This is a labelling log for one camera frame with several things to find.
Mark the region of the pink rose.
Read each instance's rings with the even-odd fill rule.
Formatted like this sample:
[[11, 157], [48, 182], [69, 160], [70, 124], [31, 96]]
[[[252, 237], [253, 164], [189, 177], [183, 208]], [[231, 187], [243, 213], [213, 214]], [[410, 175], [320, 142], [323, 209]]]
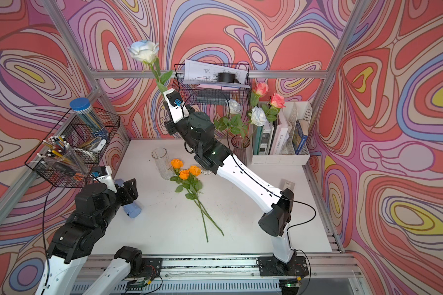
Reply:
[[262, 105], [268, 122], [276, 121], [283, 108], [285, 108], [285, 98], [278, 93], [275, 93], [267, 104]]
[[248, 118], [251, 117], [252, 109], [258, 105], [260, 99], [264, 97], [269, 91], [268, 84], [264, 82], [256, 83], [255, 87], [251, 90], [249, 98], [249, 110], [247, 112]]

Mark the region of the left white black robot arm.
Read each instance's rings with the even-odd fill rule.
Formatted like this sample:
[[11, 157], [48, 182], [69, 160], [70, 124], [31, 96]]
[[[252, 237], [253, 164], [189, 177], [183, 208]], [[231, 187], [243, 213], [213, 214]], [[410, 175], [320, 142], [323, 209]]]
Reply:
[[138, 198], [137, 181], [111, 190], [102, 182], [88, 184], [75, 196], [76, 209], [57, 229], [46, 252], [47, 265], [36, 293], [68, 295], [95, 244], [118, 210]]

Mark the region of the orange rose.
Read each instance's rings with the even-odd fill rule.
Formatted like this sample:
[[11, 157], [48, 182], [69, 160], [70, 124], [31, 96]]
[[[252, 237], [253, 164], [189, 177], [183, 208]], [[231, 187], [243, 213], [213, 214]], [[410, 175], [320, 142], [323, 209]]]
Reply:
[[185, 197], [188, 200], [192, 200], [199, 208], [203, 220], [206, 242], [209, 242], [207, 226], [206, 226], [206, 218], [209, 218], [209, 215], [207, 214], [206, 210], [203, 207], [203, 204], [199, 200], [199, 194], [203, 187], [202, 183], [199, 181], [198, 176], [192, 174], [192, 172], [190, 172], [189, 170], [181, 170], [180, 168], [174, 168], [173, 171], [174, 171], [174, 176], [170, 177], [169, 180], [177, 184], [175, 192], [180, 193], [185, 191]]
[[180, 159], [173, 159], [171, 160], [171, 166], [172, 168], [179, 170], [184, 166], [184, 163]]
[[206, 241], [208, 242], [208, 233], [207, 233], [207, 227], [205, 224], [205, 218], [207, 218], [221, 233], [222, 236], [224, 236], [224, 232], [219, 227], [219, 225], [214, 221], [214, 219], [211, 217], [205, 206], [202, 204], [202, 202], [199, 200], [199, 195], [201, 194], [201, 189], [203, 188], [203, 184], [199, 180], [199, 176], [203, 174], [203, 171], [200, 167], [196, 165], [192, 165], [189, 169], [190, 179], [191, 179], [191, 186], [190, 190], [191, 193], [194, 195], [194, 201], [196, 202], [197, 206], [199, 207], [201, 214], [203, 216], [203, 223], [204, 223], [204, 231], [206, 234]]

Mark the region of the clear glass vase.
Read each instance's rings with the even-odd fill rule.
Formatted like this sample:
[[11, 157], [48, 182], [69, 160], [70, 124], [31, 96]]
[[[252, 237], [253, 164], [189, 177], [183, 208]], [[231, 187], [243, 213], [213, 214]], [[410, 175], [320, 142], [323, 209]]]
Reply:
[[161, 177], [165, 180], [170, 180], [174, 176], [174, 169], [172, 168], [169, 158], [167, 157], [167, 149], [158, 147], [152, 151], [151, 157], [155, 161]]

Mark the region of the orange rose left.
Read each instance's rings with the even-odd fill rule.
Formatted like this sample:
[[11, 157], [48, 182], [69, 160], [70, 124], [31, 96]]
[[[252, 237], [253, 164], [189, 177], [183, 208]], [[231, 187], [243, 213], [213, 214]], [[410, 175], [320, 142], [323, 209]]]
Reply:
[[189, 170], [181, 170], [180, 168], [174, 168], [173, 171], [174, 171], [174, 176], [170, 177], [169, 180], [177, 184], [175, 192], [180, 193], [185, 191], [185, 197], [188, 200], [192, 200], [199, 208], [203, 220], [206, 242], [209, 242], [207, 226], [206, 226], [206, 218], [209, 218], [209, 215], [207, 214], [206, 210], [203, 207], [203, 204], [199, 200], [199, 194], [203, 187], [202, 183], [199, 181], [198, 176], [192, 174], [192, 172], [190, 172]]

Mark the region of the yellow ruffled glass vase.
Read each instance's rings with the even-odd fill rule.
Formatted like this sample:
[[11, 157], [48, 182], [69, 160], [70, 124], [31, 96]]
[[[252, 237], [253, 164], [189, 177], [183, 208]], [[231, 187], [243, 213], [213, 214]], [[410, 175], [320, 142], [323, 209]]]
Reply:
[[203, 175], [210, 175], [212, 173], [211, 170], [209, 170], [209, 169], [205, 169], [203, 167], [200, 167], [200, 169], [201, 169], [201, 173]]

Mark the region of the white printed paper sheets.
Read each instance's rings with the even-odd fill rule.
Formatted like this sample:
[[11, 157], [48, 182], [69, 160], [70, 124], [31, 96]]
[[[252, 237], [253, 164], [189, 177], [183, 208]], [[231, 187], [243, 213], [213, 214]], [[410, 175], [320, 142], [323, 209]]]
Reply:
[[221, 66], [193, 60], [185, 60], [184, 78], [186, 81], [218, 82], [219, 73], [234, 74], [241, 84], [246, 83], [247, 66]]

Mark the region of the purple ribbed glass vase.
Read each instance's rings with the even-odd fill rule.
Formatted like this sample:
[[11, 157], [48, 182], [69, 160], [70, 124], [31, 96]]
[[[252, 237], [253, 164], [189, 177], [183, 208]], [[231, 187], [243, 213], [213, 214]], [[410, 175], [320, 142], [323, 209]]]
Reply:
[[233, 154], [244, 164], [247, 164], [247, 148], [251, 145], [251, 141], [247, 136], [235, 135], [231, 139], [233, 145]]

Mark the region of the orange rose right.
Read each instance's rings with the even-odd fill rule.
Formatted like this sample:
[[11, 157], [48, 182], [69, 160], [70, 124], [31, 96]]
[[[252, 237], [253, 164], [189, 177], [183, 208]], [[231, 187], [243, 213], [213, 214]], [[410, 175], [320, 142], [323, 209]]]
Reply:
[[207, 218], [221, 233], [222, 236], [224, 236], [224, 232], [219, 227], [219, 225], [214, 221], [214, 219], [211, 217], [205, 206], [202, 204], [202, 202], [199, 200], [199, 195], [201, 194], [201, 189], [203, 188], [203, 184], [199, 180], [199, 176], [203, 174], [203, 171], [200, 167], [196, 165], [192, 165], [189, 169], [190, 179], [191, 179], [191, 186], [190, 190], [191, 193], [194, 195], [194, 201], [196, 202], [197, 206], [199, 207], [201, 214], [203, 216], [203, 223], [204, 223], [204, 231], [206, 234], [206, 241], [208, 242], [208, 233], [207, 233], [207, 227], [205, 224], [205, 218]]

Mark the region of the black tape roll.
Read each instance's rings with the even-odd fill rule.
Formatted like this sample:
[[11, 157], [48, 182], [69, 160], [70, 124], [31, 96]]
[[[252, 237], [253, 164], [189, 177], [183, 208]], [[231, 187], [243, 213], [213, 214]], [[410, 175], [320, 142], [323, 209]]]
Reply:
[[222, 72], [217, 74], [218, 83], [238, 84], [239, 81], [234, 73]]

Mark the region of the green folder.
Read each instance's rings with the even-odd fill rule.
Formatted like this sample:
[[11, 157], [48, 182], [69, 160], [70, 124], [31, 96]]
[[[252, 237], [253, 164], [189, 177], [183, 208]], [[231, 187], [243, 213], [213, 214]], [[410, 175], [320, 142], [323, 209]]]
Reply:
[[263, 127], [256, 126], [256, 129], [253, 133], [253, 155], [257, 156], [259, 152], [260, 143], [262, 141], [262, 135], [263, 135]]

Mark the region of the white book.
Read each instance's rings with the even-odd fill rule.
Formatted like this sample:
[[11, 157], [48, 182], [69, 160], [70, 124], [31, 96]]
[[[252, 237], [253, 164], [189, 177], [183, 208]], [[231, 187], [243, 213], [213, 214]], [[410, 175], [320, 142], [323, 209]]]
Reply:
[[276, 126], [273, 141], [271, 143], [271, 149], [269, 154], [271, 156], [279, 156], [282, 154], [284, 145], [289, 137], [290, 123], [287, 120], [284, 111], [280, 111], [278, 114], [278, 125]]

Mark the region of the blue lid pencil jar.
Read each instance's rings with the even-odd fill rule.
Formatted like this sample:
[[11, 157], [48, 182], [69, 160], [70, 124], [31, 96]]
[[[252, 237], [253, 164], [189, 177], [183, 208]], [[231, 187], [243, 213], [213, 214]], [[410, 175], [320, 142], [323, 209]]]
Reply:
[[76, 98], [70, 102], [70, 108], [87, 125], [91, 134], [107, 140], [109, 133], [102, 119], [97, 115], [95, 109], [87, 98]]

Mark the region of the white desktop file organizer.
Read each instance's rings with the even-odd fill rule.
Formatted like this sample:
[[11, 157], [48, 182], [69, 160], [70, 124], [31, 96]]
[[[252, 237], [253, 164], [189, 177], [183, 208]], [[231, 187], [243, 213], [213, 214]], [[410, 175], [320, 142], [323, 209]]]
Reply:
[[286, 102], [283, 109], [284, 115], [289, 123], [289, 139], [286, 141], [280, 155], [255, 156], [252, 152], [252, 145], [247, 149], [247, 162], [251, 165], [306, 165], [310, 158], [310, 153], [305, 143], [299, 154], [295, 153], [292, 142], [295, 124], [298, 120], [306, 120], [310, 123], [312, 107], [310, 102]]

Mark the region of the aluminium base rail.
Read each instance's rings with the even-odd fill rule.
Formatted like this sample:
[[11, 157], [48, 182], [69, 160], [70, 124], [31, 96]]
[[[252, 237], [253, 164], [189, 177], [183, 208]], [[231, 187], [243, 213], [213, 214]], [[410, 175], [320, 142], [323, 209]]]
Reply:
[[147, 256], [132, 266], [124, 259], [93, 256], [65, 264], [52, 258], [40, 295], [175, 294], [367, 295], [370, 289], [352, 256], [296, 256], [276, 267], [272, 258], [240, 256]]

